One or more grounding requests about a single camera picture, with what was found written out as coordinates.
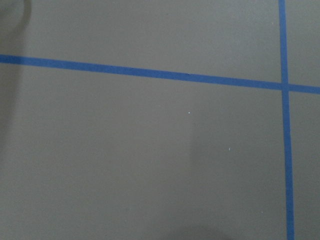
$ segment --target concrete floor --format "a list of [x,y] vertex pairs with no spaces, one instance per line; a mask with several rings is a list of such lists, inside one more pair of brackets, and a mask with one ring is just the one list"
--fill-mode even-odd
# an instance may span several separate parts
[[[287,1],[292,84],[320,86],[319,13]],[[281,82],[275,0],[17,0],[0,29],[1,55]],[[287,239],[280,90],[0,73],[0,239]],[[320,236],[319,105],[290,93],[296,240]]]

